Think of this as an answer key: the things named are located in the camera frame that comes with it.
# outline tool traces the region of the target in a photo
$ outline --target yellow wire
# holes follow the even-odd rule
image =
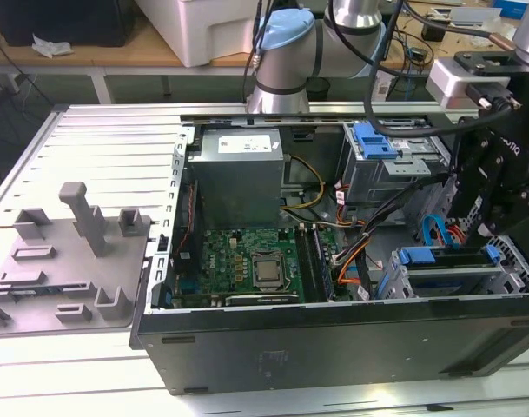
[[[324,187],[324,181],[322,181],[322,177],[320,176],[318,171],[316,169],[314,169],[314,167],[310,163],[308,163],[304,159],[300,158],[299,156],[291,155],[291,159],[295,159],[296,161],[299,161],[305,167],[310,169],[314,175],[316,175],[316,178],[318,178],[318,182],[320,183],[320,193],[318,193],[316,198],[314,200],[312,200],[311,202],[305,202],[304,204],[303,203],[295,204],[294,206],[281,206],[281,208],[282,209],[284,209],[284,208],[285,209],[306,209],[308,207],[313,207],[316,204],[318,204],[320,202],[320,200],[322,199],[322,197],[324,196],[324,192],[326,190],[325,187]]]

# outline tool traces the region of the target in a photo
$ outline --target aluminum extrusion table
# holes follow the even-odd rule
[[[362,114],[358,103],[311,109]],[[383,103],[376,109],[442,111],[432,103]],[[139,206],[157,220],[180,115],[240,113],[237,104],[72,106],[53,112],[0,188],[0,258],[15,237],[8,226],[20,208],[42,205],[52,218],[69,216],[51,194],[65,181],[84,181],[89,201],[105,215]],[[152,242],[147,255],[154,250]],[[173,397],[147,354],[128,342],[128,329],[0,339],[0,416],[426,415],[432,404],[450,407],[445,417],[529,416],[529,351],[482,379]]]

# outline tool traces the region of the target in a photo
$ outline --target black computer case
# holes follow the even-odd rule
[[[10,46],[35,36],[72,45],[123,46],[135,23],[133,0],[0,0],[0,32]]]

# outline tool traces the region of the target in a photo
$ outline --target white cable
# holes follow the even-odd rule
[[[310,221],[302,220],[301,218],[299,218],[299,217],[297,217],[297,216],[295,216],[295,215],[292,215],[291,213],[288,213],[287,211],[284,211],[284,213],[285,213],[286,215],[288,215],[289,217],[295,219],[295,220],[298,221],[298,222],[310,223],[310,224],[323,224],[323,225],[325,225],[325,226],[330,226],[331,228],[351,228],[351,226],[342,226],[342,225],[340,225],[340,224],[335,224],[335,223],[330,223],[330,222],[318,222],[318,221],[316,221],[316,222],[314,222],[314,221],[310,222]]]
[[[25,95],[25,97],[23,99],[23,107],[21,108],[21,113],[23,113],[23,114],[24,114],[24,111],[25,111],[25,107],[27,105],[27,99],[30,96],[30,91],[32,90],[32,84],[36,82],[37,78],[38,78],[38,74],[36,74],[35,77],[32,79],[32,83],[29,82],[29,90],[27,91],[27,94]]]

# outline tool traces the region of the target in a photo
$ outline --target wooden desk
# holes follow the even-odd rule
[[[482,6],[476,0],[465,0],[470,6]],[[413,7],[425,15],[431,4],[414,3]],[[519,24],[519,21],[505,19],[505,21]],[[400,17],[399,27],[413,35],[420,36],[422,23],[411,17]],[[90,76],[94,84],[98,100],[103,104],[113,102],[106,83],[106,76],[110,75],[158,75],[162,76],[164,91],[169,90],[167,76],[209,76],[227,75],[239,76],[247,61],[248,54],[235,54],[215,59],[209,65],[185,68],[171,48],[164,42],[154,27],[146,20],[140,20],[130,37],[129,42],[121,48],[100,48],[96,46],[74,46],[74,54],[46,58],[36,53],[30,47],[10,47],[0,35],[0,42],[8,56],[26,73],[29,74],[73,74]],[[409,46],[421,46],[417,40],[409,38]],[[446,33],[441,43],[429,43],[436,55],[453,56],[460,50],[496,50],[497,47],[475,49],[466,36]],[[392,43],[385,66],[400,69],[404,62],[403,48],[399,43]],[[0,52],[0,73],[15,74],[16,69],[8,63]],[[8,77],[8,83],[13,89],[17,86]]]
[[[469,7],[486,7],[486,3],[484,2],[476,3],[475,0],[464,1]],[[422,16],[425,16],[432,7],[444,7],[425,3],[413,3],[412,6]],[[519,20],[506,18],[502,19],[502,21],[504,23],[510,23],[516,27],[519,26],[520,23]],[[398,19],[398,27],[400,30],[404,30],[412,35],[420,37],[423,25],[421,22],[414,20],[412,17],[400,17]],[[428,44],[432,47],[435,58],[454,56],[456,52],[460,52],[462,50],[501,50],[495,45],[490,45],[485,48],[472,46],[470,39],[470,36],[462,36],[456,33],[447,32],[442,42],[428,42]],[[408,38],[408,45],[411,47],[416,46],[424,49],[424,45],[422,45],[420,41],[411,37]],[[400,45],[400,43],[393,42],[392,47],[387,54],[387,60],[383,63],[383,65],[392,69],[400,69],[403,65],[404,56],[403,47]]]

